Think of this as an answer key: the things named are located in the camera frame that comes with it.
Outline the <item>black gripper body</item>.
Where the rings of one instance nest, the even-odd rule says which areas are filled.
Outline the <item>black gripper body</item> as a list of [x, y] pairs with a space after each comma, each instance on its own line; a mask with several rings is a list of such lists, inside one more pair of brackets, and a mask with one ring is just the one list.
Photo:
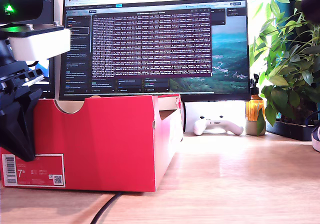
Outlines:
[[40, 68], [29, 69], [25, 61], [16, 61], [8, 40], [0, 41], [0, 92], [10, 93], [21, 86], [35, 84], [44, 79]]

